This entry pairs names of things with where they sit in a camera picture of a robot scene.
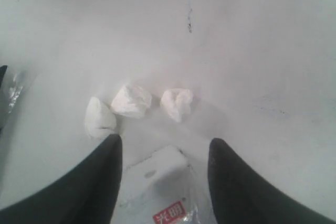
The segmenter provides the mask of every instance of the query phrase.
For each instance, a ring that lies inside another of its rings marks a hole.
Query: white floor
[[[0,142],[0,207],[90,153],[98,143],[83,129],[89,98],[110,102],[135,81],[157,97],[191,88],[197,104],[181,125],[157,106],[145,120],[120,121],[125,166],[173,144],[206,186],[209,141],[223,137],[275,186],[336,220],[335,0],[0,5],[0,63],[38,73]]]

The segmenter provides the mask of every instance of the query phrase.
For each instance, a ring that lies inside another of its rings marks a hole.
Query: red label
[[[185,216],[185,210],[180,201],[163,209],[161,212],[153,216],[155,224],[174,224]]]

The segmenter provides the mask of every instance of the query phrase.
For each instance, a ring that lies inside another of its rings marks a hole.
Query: white tissue paper
[[[180,123],[191,112],[194,94],[189,89],[168,89],[161,98],[160,106],[170,118]]]
[[[152,95],[140,86],[125,85],[111,103],[114,113],[130,118],[143,118],[152,105]]]
[[[96,138],[105,138],[114,133],[117,119],[112,111],[98,98],[92,97],[86,109],[86,132]]]

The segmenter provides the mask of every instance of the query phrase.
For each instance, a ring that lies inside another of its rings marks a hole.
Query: plastic bag
[[[215,224],[209,196],[187,158],[167,146],[128,167],[111,224]]]
[[[0,131],[5,126],[18,98],[32,80],[28,70],[15,69],[7,65],[0,67]]]

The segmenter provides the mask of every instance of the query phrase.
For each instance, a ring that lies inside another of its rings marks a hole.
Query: black mark
[[[192,27],[192,24],[191,24],[191,13],[193,12],[193,9],[190,8],[189,10],[189,13],[188,13],[188,30],[189,30],[189,33],[193,33],[193,27]]]

